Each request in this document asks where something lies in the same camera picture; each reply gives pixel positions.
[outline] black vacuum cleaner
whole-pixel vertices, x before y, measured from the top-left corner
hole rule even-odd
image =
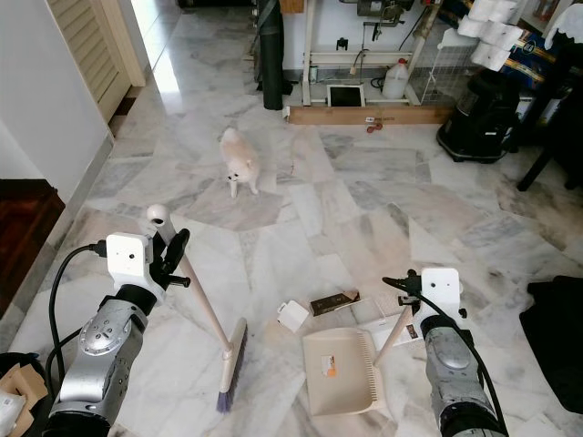
[[[519,91],[519,84],[501,73],[479,71],[437,131],[437,141],[455,162],[498,161],[506,153],[502,143],[508,129],[518,121]]]

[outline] broom handle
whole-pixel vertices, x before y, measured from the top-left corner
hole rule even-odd
[[[174,236],[176,235],[176,230],[174,229],[174,225],[172,224],[172,220],[170,219],[168,209],[163,205],[152,205],[151,207],[148,208],[148,219],[157,228],[158,233],[160,234],[166,245],[169,245]],[[204,293],[204,290],[200,285],[199,278],[194,272],[194,269],[192,268],[192,264],[190,264],[189,257],[187,256],[186,252],[182,256],[179,266],[180,269],[182,270],[182,274],[190,278],[190,289],[194,292],[194,295],[198,299],[199,304],[207,313],[207,316],[210,319],[210,324],[212,325],[212,328],[215,330],[217,337],[219,337],[219,340],[222,343],[224,350],[225,351],[232,350],[233,345],[230,343],[229,339],[225,335],[225,331],[223,330],[222,326],[220,326],[219,319],[217,319],[215,311],[210,306],[209,299],[207,298],[207,295]]]
[[[413,319],[413,314],[411,312],[411,308],[405,307],[403,312],[399,316],[397,323],[394,325],[393,330],[389,334],[389,338],[386,339],[386,342],[384,343],[383,348],[381,349],[379,354],[374,359],[374,363],[373,363],[374,367],[378,367],[379,362],[381,362],[381,359],[383,358],[383,356],[386,355],[386,352],[388,352],[393,347],[393,344],[396,342],[397,338],[399,338],[399,335],[401,335],[401,332],[403,332],[404,327],[407,326],[409,323],[411,323],[412,319]]]

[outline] cardboard box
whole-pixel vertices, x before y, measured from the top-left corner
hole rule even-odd
[[[35,420],[30,410],[38,401],[48,395],[45,381],[30,364],[25,367],[16,364],[0,380],[0,389],[7,393],[26,397],[25,406],[16,420],[16,428],[8,434],[8,437],[21,437]]]

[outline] broom bristles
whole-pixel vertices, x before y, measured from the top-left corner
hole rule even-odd
[[[240,342],[239,355],[235,363],[235,371],[230,380],[229,389],[225,392],[219,391],[219,398],[217,399],[217,411],[226,414],[230,412],[230,407],[233,405],[235,399],[235,389],[237,389],[237,382],[239,382],[240,368],[243,366],[243,355],[245,355],[245,346],[247,345],[247,327],[243,332],[243,338]]]

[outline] wire cage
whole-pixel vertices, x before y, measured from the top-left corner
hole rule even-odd
[[[422,105],[455,105],[478,69],[470,60],[477,42],[449,25],[434,24],[409,79]]]

